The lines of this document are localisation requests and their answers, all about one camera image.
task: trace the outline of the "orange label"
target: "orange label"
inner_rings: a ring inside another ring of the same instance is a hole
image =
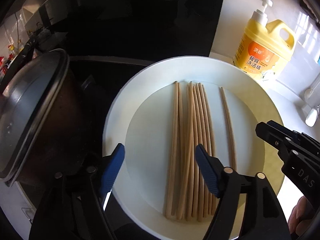
[[[275,75],[279,56],[243,35],[233,59],[233,65],[253,78],[268,80]]]

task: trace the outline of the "wooden chopstick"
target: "wooden chopstick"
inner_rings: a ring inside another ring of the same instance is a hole
[[[190,93],[193,94],[192,92],[192,84],[189,84],[189,89],[191,90]],[[192,216],[192,207],[193,207],[193,192],[194,192],[194,178],[195,178],[195,147],[194,147],[194,132],[195,132],[195,126],[194,126],[194,117],[195,117],[195,103],[194,103],[194,97],[192,97],[192,126],[190,126],[190,129],[193,129],[193,137],[192,137],[192,147],[191,147],[191,156],[190,156],[190,170],[189,170],[189,185],[188,185],[188,205],[187,205],[187,217],[186,220],[189,221],[191,220]]]
[[[192,115],[194,109],[194,98],[193,93],[191,93],[192,84],[189,85],[189,113],[188,113],[188,149],[185,155],[184,162],[184,171],[182,177],[182,184],[180,188],[180,196],[177,210],[177,219],[182,219],[183,211],[185,208],[186,198],[187,198],[187,188],[188,188],[188,179],[189,179],[189,170],[190,170],[190,161],[191,161],[191,151],[193,147],[193,122]]]
[[[229,111],[229,108],[228,108],[226,94],[224,92],[223,87],[220,87],[220,95],[221,95],[221,99],[222,99],[222,104],[224,106],[225,119],[226,119],[226,124],[227,124],[227,129],[228,129],[230,166],[231,166],[231,168],[233,168],[236,171],[237,165],[236,165],[235,138],[234,138],[234,135],[233,135],[230,111]]]
[[[204,115],[205,134],[206,134],[206,139],[207,139],[207,152],[208,152],[209,156],[212,156],[207,102],[206,102],[205,96],[204,96],[204,86],[201,83],[199,83],[199,90],[200,90],[202,109],[203,109],[203,115]],[[209,192],[208,203],[209,203],[208,204],[208,214],[211,215],[211,210],[212,210],[212,193],[211,192]]]
[[[179,126],[180,126],[180,170],[181,177],[183,173],[183,163],[185,155],[184,147],[184,120],[183,120],[183,103],[181,95],[181,85],[178,83],[178,108],[179,108]]]
[[[178,82],[176,81],[174,83],[172,148],[171,148],[171,161],[170,161],[170,171],[169,171],[167,208],[165,212],[165,216],[168,219],[171,217],[171,212],[172,212],[174,177],[175,177],[176,155],[177,155],[177,139],[178,139]]]
[[[196,93],[196,87],[193,87],[193,94],[195,98],[195,109],[196,109],[196,120],[197,120],[197,130],[198,130],[198,143],[202,144],[202,130],[199,112],[198,95]],[[198,193],[198,216],[197,220],[201,222],[203,220],[204,211],[204,179],[199,171],[199,193]]]
[[[199,105],[199,112],[200,112],[200,122],[201,122],[201,131],[202,131],[202,144],[204,149],[208,152],[207,147],[207,136],[206,136],[206,130],[205,130],[205,124],[204,124],[204,109],[203,104],[201,100],[201,94],[200,94],[200,88],[199,84],[196,84],[196,92],[197,92],[197,98],[198,98],[198,105]],[[203,217],[208,216],[208,207],[209,207],[209,190],[206,184],[204,184],[204,207],[203,207]]]
[[[192,89],[192,92],[194,93],[195,101],[197,101],[196,97],[196,90]],[[194,138],[194,147],[198,145],[198,126],[197,126],[197,117],[196,117],[196,111],[198,110],[194,109],[193,112],[193,138]],[[199,195],[199,166],[197,162],[194,160],[194,183],[193,183],[193,206],[192,206],[192,217],[197,216],[198,212],[198,195]]]
[[[210,107],[209,107],[209,101],[208,101],[207,93],[204,89],[204,85],[202,85],[202,90],[203,90],[204,99],[206,102],[206,110],[207,110],[207,115],[208,115],[210,143],[211,143],[211,156],[214,157],[215,143],[214,143],[214,135],[213,135],[213,125],[212,125],[212,118],[211,118],[211,111],[210,111]],[[216,205],[217,205],[217,199],[214,195],[212,195],[211,215],[214,215],[214,213],[216,211]]]

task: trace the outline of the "white pump nozzle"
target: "white pump nozzle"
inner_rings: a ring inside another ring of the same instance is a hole
[[[261,1],[263,6],[263,10],[262,10],[263,13],[266,11],[267,6],[272,7],[273,5],[273,2],[271,0],[261,0]]]
[[[257,9],[256,11],[253,12],[251,18],[254,19],[255,21],[259,22],[263,26],[266,26],[266,24],[268,22],[268,18],[264,12],[266,11],[266,8],[268,6],[272,7],[273,2],[271,0],[261,0],[261,1],[262,1],[262,6],[263,6],[262,11]]]

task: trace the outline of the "human hand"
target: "human hand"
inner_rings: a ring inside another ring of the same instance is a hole
[[[296,232],[301,236],[306,230],[311,220],[303,220],[300,222],[300,217],[304,214],[307,206],[307,199],[305,196],[301,197],[297,205],[292,209],[291,215],[288,220],[290,234]]]

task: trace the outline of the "dish soap bottle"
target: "dish soap bottle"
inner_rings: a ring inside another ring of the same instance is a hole
[[[296,45],[296,36],[283,21],[268,22],[264,13],[271,0],[261,0],[262,11],[256,10],[244,29],[244,35],[233,58],[233,65],[256,81],[275,79],[290,61]],[[280,36],[284,29],[288,38]]]

